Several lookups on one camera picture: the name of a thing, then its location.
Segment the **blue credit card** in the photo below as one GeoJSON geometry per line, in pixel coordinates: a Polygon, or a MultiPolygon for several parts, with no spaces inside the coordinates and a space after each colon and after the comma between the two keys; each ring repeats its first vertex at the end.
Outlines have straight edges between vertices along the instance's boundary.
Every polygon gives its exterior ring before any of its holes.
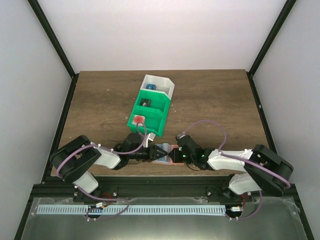
{"type": "Polygon", "coordinates": [[[154,163],[157,164],[170,164],[171,158],[169,153],[172,151],[172,146],[169,143],[158,143],[157,146],[157,159],[154,163]]]}

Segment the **green front plastic bin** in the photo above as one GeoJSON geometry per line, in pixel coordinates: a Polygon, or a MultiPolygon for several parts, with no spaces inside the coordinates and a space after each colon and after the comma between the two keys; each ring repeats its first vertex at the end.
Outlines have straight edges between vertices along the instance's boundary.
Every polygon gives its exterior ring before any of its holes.
{"type": "Polygon", "coordinates": [[[127,123],[127,126],[134,133],[137,132],[136,124],[134,123],[135,116],[144,117],[144,125],[148,134],[154,133],[158,137],[163,135],[167,116],[161,110],[145,106],[134,106],[127,123]]]}

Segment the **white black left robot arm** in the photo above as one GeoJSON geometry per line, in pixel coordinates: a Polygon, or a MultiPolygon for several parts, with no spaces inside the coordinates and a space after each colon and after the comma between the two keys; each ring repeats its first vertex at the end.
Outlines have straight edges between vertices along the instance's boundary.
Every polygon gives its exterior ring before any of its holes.
{"type": "Polygon", "coordinates": [[[125,167],[129,160],[141,162],[168,161],[172,150],[168,143],[153,144],[155,134],[142,137],[139,133],[130,133],[122,143],[108,149],[91,142],[80,135],[65,146],[56,150],[50,157],[56,169],[56,175],[68,184],[73,184],[89,201],[97,202],[102,196],[98,180],[89,168],[99,165],[111,170],[125,167]]]}

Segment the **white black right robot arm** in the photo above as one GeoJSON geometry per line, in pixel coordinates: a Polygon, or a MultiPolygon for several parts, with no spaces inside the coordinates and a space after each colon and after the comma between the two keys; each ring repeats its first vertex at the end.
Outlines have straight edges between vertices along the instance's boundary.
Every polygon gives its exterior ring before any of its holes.
{"type": "Polygon", "coordinates": [[[183,135],[168,156],[172,163],[193,164],[201,171],[240,172],[230,176],[222,188],[223,198],[229,202],[244,193],[256,191],[281,197],[291,187],[289,179],[293,166],[262,144],[253,149],[222,151],[220,148],[202,148],[189,135],[183,135]]]}

